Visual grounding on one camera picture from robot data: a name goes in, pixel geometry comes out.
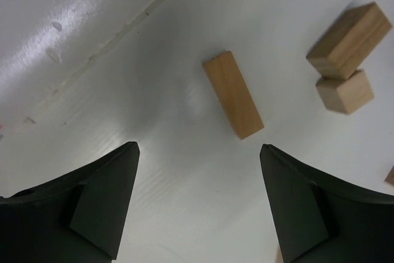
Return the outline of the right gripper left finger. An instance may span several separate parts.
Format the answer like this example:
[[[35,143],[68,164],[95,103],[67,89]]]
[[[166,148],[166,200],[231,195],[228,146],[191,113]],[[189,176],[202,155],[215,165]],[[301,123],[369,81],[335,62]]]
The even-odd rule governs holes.
[[[1,198],[1,262],[113,262],[139,164],[137,142]]]

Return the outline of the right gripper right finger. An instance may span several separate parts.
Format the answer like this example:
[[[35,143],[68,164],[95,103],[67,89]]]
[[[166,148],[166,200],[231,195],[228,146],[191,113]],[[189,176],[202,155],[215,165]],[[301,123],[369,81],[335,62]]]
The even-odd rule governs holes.
[[[284,262],[393,262],[393,196],[271,144],[262,146],[260,163]]]

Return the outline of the long wood block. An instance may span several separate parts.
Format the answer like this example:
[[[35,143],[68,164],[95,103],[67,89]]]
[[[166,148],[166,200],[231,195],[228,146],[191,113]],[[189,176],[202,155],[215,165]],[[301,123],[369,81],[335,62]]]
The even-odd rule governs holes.
[[[231,51],[225,51],[203,63],[203,69],[240,139],[264,128],[259,111]]]

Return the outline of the thick light wood block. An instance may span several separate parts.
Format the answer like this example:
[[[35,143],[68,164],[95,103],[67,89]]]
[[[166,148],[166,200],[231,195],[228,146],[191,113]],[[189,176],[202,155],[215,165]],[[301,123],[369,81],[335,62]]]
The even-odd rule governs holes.
[[[307,54],[325,78],[348,79],[393,28],[376,2],[341,14]]]

